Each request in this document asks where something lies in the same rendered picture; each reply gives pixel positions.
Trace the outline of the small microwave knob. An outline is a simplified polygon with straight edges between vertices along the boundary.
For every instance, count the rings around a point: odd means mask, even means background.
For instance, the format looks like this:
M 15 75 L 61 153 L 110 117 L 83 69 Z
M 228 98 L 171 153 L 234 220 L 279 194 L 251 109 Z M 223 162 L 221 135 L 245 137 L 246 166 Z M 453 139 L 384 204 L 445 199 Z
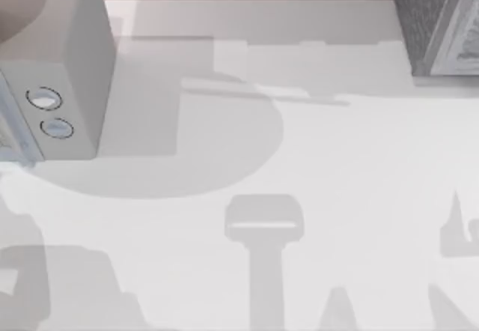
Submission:
M 74 134 L 73 125 L 62 118 L 50 118 L 40 122 L 41 131 L 54 139 L 68 139 Z

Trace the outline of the pale microwave oven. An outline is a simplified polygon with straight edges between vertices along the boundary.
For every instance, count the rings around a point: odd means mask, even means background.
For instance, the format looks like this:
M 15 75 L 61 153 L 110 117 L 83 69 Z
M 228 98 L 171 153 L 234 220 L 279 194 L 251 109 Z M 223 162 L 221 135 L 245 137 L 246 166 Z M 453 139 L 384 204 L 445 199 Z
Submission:
M 104 0 L 0 0 L 0 71 L 44 161 L 97 155 L 115 59 Z M 39 87 L 57 91 L 62 106 L 52 111 L 32 106 L 25 93 Z M 40 122 L 50 118 L 70 122 L 74 134 L 45 135 Z

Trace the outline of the large microwave knob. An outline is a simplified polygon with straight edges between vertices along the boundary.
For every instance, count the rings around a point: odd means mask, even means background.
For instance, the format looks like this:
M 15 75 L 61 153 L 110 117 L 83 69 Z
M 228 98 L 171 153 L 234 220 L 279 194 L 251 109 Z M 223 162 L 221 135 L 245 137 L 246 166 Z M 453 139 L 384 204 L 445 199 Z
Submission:
M 63 104 L 61 95 L 54 89 L 39 87 L 25 93 L 27 101 L 40 110 L 56 110 Z

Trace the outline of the microwave door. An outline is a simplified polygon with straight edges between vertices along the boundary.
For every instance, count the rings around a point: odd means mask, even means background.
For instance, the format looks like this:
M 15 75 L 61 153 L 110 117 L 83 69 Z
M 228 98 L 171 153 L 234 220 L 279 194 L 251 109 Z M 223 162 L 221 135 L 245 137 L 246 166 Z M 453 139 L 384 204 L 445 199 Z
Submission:
M 0 162 L 33 167 L 42 152 L 4 74 L 0 71 Z

